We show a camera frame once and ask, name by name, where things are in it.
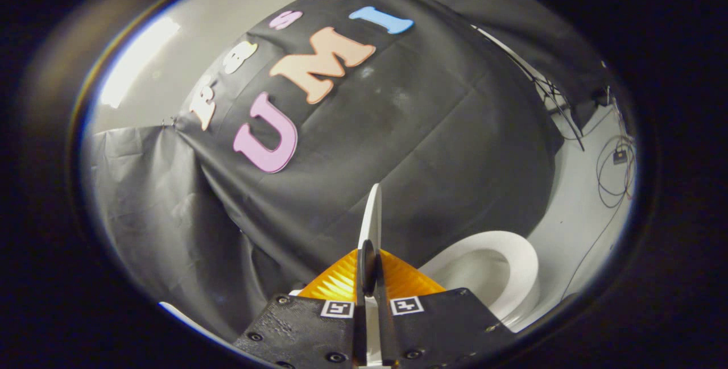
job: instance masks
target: white floor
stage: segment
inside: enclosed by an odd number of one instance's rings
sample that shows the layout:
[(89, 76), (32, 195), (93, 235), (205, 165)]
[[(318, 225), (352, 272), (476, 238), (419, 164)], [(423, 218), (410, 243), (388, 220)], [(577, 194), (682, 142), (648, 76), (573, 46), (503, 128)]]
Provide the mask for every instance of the white floor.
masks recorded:
[[(585, 288), (621, 235), (632, 201), (625, 197), (617, 208), (607, 208), (599, 198), (596, 179), (600, 151), (609, 138), (619, 135), (616, 112), (611, 106), (599, 107), (584, 129), (585, 132), (591, 130), (604, 115), (608, 116), (582, 139), (586, 151), (581, 150), (578, 141), (565, 140), (556, 155), (549, 208), (528, 237), (539, 256), (540, 301), (512, 330), (525, 328), (553, 309), (564, 296)], [(562, 134), (574, 138), (564, 117), (556, 114), (553, 119)], [(600, 163), (609, 155), (601, 183), (609, 190), (619, 192), (624, 188), (627, 164), (613, 164), (610, 151), (614, 146), (611, 144), (601, 156)], [(603, 197), (610, 205), (619, 202), (619, 197), (605, 193)]]

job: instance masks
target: orange letter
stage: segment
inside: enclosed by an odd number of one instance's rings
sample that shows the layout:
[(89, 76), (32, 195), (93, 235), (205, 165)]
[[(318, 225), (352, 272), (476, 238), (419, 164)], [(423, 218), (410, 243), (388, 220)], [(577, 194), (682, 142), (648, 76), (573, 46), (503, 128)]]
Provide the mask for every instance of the orange letter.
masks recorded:
[(307, 93), (306, 101), (314, 105), (333, 89), (328, 79), (318, 80), (313, 73), (341, 78), (344, 69), (334, 55), (344, 60), (349, 68), (366, 61), (377, 48), (362, 45), (339, 35), (332, 27), (325, 27), (311, 35), (314, 55), (286, 55), (271, 68), (270, 76), (282, 74)]

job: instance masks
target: black fabric backdrop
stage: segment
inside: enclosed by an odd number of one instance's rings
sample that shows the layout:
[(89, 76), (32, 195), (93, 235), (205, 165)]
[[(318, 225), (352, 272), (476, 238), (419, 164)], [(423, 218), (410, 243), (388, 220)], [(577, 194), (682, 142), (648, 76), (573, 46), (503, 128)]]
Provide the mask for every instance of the black fabric backdrop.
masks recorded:
[[(552, 81), (572, 106), (579, 128), (595, 111), (592, 94), (619, 86), (593, 46), (536, 0), (433, 0), (486, 30)], [(608, 24), (605, 13), (605, 24)]]
[[(400, 35), (348, 18), (363, 6), (414, 26)], [(268, 22), (304, 12), (283, 30)], [(377, 51), (322, 102), (268, 71), (312, 53), (323, 27)], [(241, 40), (258, 50), (233, 74)], [(89, 186), (105, 240), (154, 299), (233, 341), (275, 292), (310, 281), (354, 248), (366, 196), (382, 185), (382, 247), (420, 266), (488, 230), (528, 235), (548, 203), (562, 138), (533, 84), (470, 21), (431, 0), (299, 0), (222, 50), (206, 72), (216, 112), (174, 126), (125, 128), (91, 140)], [(260, 92), (296, 125), (293, 159), (266, 174), (233, 151), (250, 123), (268, 148), (278, 133), (250, 105)]]

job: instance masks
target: wire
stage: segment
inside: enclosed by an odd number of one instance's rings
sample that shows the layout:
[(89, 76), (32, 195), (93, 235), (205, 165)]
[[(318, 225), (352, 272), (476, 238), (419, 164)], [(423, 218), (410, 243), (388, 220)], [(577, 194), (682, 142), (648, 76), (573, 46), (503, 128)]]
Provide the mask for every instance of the wire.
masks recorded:
[[(613, 191), (610, 191), (607, 187), (605, 187), (601, 183), (601, 173), (604, 170), (604, 166), (606, 166), (606, 162), (609, 161), (610, 155), (607, 154), (606, 157), (604, 157), (603, 161), (601, 161), (601, 156), (604, 154), (604, 152), (606, 151), (606, 148), (608, 148), (609, 144), (611, 144), (613, 141), (617, 141), (617, 146), (614, 149), (612, 149), (611, 151), (609, 151), (609, 153), (611, 153), (612, 155), (615, 154), (617, 151), (619, 151), (620, 148), (627, 149), (627, 169), (624, 172), (624, 190), (619, 191), (619, 193), (614, 193)], [(616, 208), (616, 206), (619, 205), (621, 200), (627, 194), (627, 191), (629, 190), (629, 186), (631, 184), (631, 182), (630, 182), (631, 177), (628, 174), (630, 173), (630, 168), (632, 167), (632, 164), (634, 163), (634, 161), (635, 161), (635, 152), (634, 152), (634, 149), (632, 149), (632, 141), (627, 139), (625, 136), (622, 136), (622, 134), (619, 134), (617, 136), (612, 136), (611, 138), (609, 138), (609, 140), (604, 144), (604, 147), (601, 149), (601, 152), (599, 152), (599, 156), (597, 156), (596, 169), (595, 169), (596, 180), (597, 180), (597, 191), (599, 193), (599, 199), (601, 200), (601, 203), (603, 203), (606, 208)], [(619, 201), (617, 202), (617, 204), (606, 203), (606, 201), (604, 201), (604, 196), (602, 195), (602, 191), (604, 191), (605, 193), (607, 193), (611, 196), (619, 197)]]
[[(588, 135), (589, 135), (589, 134), (590, 134), (590, 133), (591, 133), (592, 131), (594, 131), (594, 130), (595, 130), (595, 128), (596, 128), (596, 126), (599, 126), (599, 125), (601, 125), (601, 122), (603, 122), (603, 121), (604, 121), (604, 119), (606, 119), (606, 117), (607, 117), (607, 116), (609, 116), (609, 114), (610, 114), (610, 113), (612, 113), (612, 112), (614, 112), (614, 108), (613, 108), (613, 107), (612, 107), (611, 109), (609, 109), (609, 112), (605, 113), (605, 114), (604, 114), (604, 116), (602, 116), (602, 118), (601, 118), (601, 119), (599, 119), (599, 121), (598, 121), (598, 122), (596, 122), (596, 125), (594, 125), (594, 126), (593, 126), (592, 128), (590, 128), (590, 130), (589, 130), (589, 131), (587, 131), (586, 133), (584, 133), (584, 135), (582, 136), (582, 138), (585, 138), (585, 137), (586, 137), (586, 136), (588, 136)], [(566, 137), (566, 136), (564, 136), (564, 135), (562, 135), (562, 138), (564, 138), (564, 139), (566, 139), (566, 140), (576, 140), (575, 138), (567, 138), (567, 137)]]
[[(480, 30), (475, 25), (471, 25), (471, 26), (474, 27), (476, 30)], [(510, 60), (513, 61), (513, 63), (517, 64), (518, 68), (520, 68), (521, 71), (523, 71), (523, 73), (525, 73), (526, 76), (528, 76), (528, 78), (531, 79), (531, 82), (536, 84), (536, 86), (538, 86), (539, 89), (541, 89), (541, 92), (544, 93), (544, 96), (547, 94), (549, 95), (549, 99), (551, 99), (553, 101), (554, 105), (556, 105), (556, 108), (559, 110), (559, 113), (561, 113), (561, 115), (564, 116), (564, 119), (566, 119), (567, 124), (569, 125), (569, 127), (572, 128), (572, 131), (574, 131), (574, 136), (577, 137), (577, 141), (579, 142), (579, 146), (581, 146), (582, 151), (586, 151), (586, 149), (584, 149), (584, 143), (582, 143), (582, 139), (579, 137), (579, 134), (577, 134), (577, 129), (575, 128), (573, 123), (569, 120), (569, 118), (566, 117), (566, 113), (564, 113), (564, 109), (561, 109), (561, 106), (559, 106), (559, 103), (556, 102), (556, 97), (553, 94), (549, 94), (549, 92), (546, 89), (544, 89), (543, 85), (541, 83), (539, 83), (539, 79), (536, 78), (536, 76), (534, 76), (530, 71), (528, 71), (528, 69), (526, 69), (526, 67), (523, 66), (523, 64), (520, 63), (520, 61), (518, 61), (515, 58), (515, 56), (513, 56), (509, 52), (505, 51), (504, 48), (502, 48), (500, 45), (498, 45), (493, 40), (488, 38), (486, 35), (483, 35), (483, 38), (486, 38), (486, 40), (488, 40), (490, 43), (493, 43), (494, 45), (496, 45), (499, 48), (499, 50), (503, 51), (503, 53), (505, 53), (505, 55), (508, 56), (510, 58)]]
[(622, 201), (624, 201), (624, 196), (622, 196), (622, 198), (619, 199), (619, 202), (617, 203), (617, 207), (616, 207), (616, 209), (614, 209), (614, 214), (611, 215), (611, 218), (609, 218), (609, 221), (606, 223), (606, 226), (604, 226), (604, 228), (601, 230), (601, 232), (599, 233), (599, 235), (596, 237), (596, 239), (594, 240), (594, 242), (589, 247), (589, 250), (587, 250), (587, 252), (584, 253), (584, 256), (582, 257), (582, 260), (580, 260), (579, 263), (577, 264), (577, 268), (574, 269), (574, 273), (572, 274), (572, 277), (569, 279), (569, 283), (566, 284), (566, 288), (564, 288), (564, 293), (561, 294), (561, 299), (559, 299), (559, 302), (561, 302), (561, 301), (564, 300), (564, 297), (566, 296), (566, 292), (569, 290), (569, 286), (572, 284), (572, 281), (574, 281), (574, 277), (577, 276), (577, 271), (579, 271), (579, 267), (582, 266), (582, 264), (584, 263), (584, 260), (587, 259), (587, 255), (589, 255), (589, 253), (591, 252), (591, 250), (594, 248), (594, 246), (596, 245), (596, 243), (601, 238), (602, 234), (604, 234), (604, 231), (606, 231), (606, 228), (609, 227), (609, 224), (611, 224), (611, 222), (613, 221), (614, 217), (619, 212), (619, 207), (622, 205)]

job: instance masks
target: screw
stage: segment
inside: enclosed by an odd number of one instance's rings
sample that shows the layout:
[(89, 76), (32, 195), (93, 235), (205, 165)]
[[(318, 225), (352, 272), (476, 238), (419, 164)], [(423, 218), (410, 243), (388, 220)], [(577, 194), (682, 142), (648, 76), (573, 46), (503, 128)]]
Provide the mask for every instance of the screw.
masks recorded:
[(405, 358), (407, 359), (419, 359), (421, 358), (421, 356), (422, 352), (416, 349), (412, 349), (411, 351), (407, 351), (407, 353), (405, 353)]
[(334, 363), (341, 363), (346, 360), (346, 356), (340, 353), (330, 353), (326, 355), (326, 360)]

